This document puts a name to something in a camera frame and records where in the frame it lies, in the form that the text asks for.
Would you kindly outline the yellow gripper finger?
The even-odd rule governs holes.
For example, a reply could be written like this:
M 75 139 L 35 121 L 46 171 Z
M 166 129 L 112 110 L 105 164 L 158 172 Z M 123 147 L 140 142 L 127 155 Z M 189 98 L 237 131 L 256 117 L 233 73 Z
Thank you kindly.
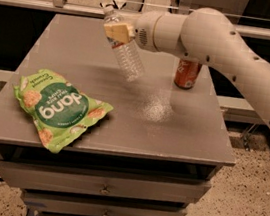
M 133 30 L 132 25 L 125 22 L 112 22 L 104 25 L 106 36 L 123 44 L 129 43 L 134 39 L 135 34 Z

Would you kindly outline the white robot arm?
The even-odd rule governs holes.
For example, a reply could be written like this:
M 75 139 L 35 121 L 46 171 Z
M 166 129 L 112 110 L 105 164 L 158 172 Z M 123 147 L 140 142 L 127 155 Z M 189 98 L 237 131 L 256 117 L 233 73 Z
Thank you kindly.
M 132 40 L 150 52 L 199 62 L 221 73 L 270 129 L 270 63 L 258 56 L 220 11 L 197 9 L 188 15 L 151 11 L 104 26 L 106 36 Z

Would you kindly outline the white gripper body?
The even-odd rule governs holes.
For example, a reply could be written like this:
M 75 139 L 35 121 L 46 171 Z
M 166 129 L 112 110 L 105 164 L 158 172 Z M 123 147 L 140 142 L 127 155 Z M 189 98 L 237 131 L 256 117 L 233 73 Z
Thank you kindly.
M 154 32 L 158 19 L 161 18 L 159 11 L 134 14 L 127 18 L 129 22 L 129 37 L 137 46 L 149 52 L 155 52 Z

